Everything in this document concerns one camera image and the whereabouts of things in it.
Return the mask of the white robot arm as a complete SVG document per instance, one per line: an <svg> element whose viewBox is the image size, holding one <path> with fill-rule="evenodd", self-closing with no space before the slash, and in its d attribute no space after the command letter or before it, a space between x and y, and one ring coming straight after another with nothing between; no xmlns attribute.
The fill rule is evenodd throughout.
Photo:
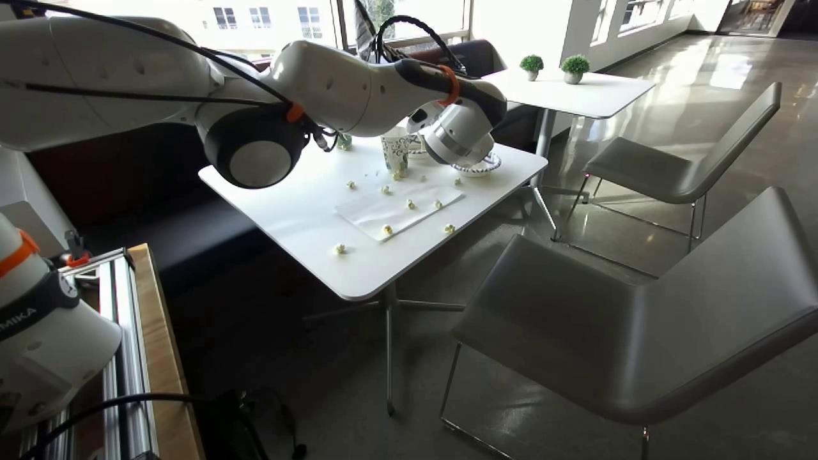
<svg viewBox="0 0 818 460"><path fill-rule="evenodd" d="M196 131L204 158L244 190L283 181L314 127L380 135L434 105L426 151L477 164L507 114L499 86L412 58L365 64L291 40L264 71L213 57L162 17L29 17L0 26L0 145L7 156L154 123ZM3 426L21 431L71 404L121 347L121 326L83 302L3 224Z"/></svg>

